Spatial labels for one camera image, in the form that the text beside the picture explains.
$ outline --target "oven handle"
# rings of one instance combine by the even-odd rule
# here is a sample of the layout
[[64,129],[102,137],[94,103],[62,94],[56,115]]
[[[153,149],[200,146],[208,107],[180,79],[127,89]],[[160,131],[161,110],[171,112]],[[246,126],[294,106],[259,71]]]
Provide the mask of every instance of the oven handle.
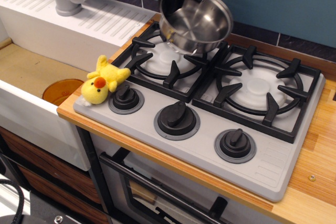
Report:
[[214,204],[212,205],[209,213],[193,206],[192,204],[188,203],[187,201],[179,198],[178,196],[174,195],[170,191],[166,190],[159,184],[151,181],[150,179],[144,177],[140,173],[134,171],[132,168],[127,167],[123,164],[123,160],[126,156],[130,153],[130,151],[120,148],[113,157],[109,156],[105,152],[99,155],[99,161],[103,164],[111,167],[112,169],[116,170],[118,173],[122,174],[123,176],[127,177],[128,179],[133,180],[134,182],[138,183],[139,185],[147,188],[148,190],[152,191],[153,193],[157,194],[161,198],[164,198],[174,205],[184,209],[185,211],[189,212],[193,216],[196,216],[198,219],[205,221],[208,224],[226,224],[219,220],[220,216],[222,215],[227,201],[222,198],[218,197]]

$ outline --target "saucepan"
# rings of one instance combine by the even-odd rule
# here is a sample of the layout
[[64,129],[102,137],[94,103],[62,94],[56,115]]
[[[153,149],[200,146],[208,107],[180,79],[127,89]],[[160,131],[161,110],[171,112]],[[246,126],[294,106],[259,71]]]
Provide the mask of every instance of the saucepan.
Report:
[[176,51],[202,54],[215,49],[230,33],[233,19],[221,0],[184,0],[170,15],[165,0],[160,2],[161,35]]

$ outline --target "toy stove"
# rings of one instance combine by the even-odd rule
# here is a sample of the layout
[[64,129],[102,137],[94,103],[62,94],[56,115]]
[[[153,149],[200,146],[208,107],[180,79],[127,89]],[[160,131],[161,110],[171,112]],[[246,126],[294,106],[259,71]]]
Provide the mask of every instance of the toy stove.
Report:
[[182,55],[153,23],[114,62],[132,75],[74,110],[272,201],[287,188],[322,92],[320,70],[223,42]]

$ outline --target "yellow plush chick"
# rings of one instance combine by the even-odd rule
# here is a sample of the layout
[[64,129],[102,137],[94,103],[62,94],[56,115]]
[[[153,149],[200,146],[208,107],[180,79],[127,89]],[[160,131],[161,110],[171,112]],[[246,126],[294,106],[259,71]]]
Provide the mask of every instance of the yellow plush chick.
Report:
[[88,73],[87,80],[81,89],[86,105],[100,104],[108,96],[108,91],[115,92],[117,86],[131,75],[128,68],[119,69],[109,64],[105,55],[99,56],[95,72]]
[[83,84],[81,91],[87,102],[100,104],[108,96],[109,87],[103,77],[94,77]]

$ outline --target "sink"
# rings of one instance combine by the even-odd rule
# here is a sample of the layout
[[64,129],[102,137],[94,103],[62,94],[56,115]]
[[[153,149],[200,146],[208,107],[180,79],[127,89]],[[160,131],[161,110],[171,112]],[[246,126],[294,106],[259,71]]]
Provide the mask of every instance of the sink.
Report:
[[87,0],[69,17],[55,8],[55,0],[0,0],[0,19],[16,45],[89,72],[155,14],[114,0]]
[[55,7],[55,0],[0,0],[0,38],[10,38],[0,48],[0,126],[88,170],[76,127],[43,90],[63,78],[85,81],[100,55],[112,56],[155,12],[113,0],[88,0],[69,17]]

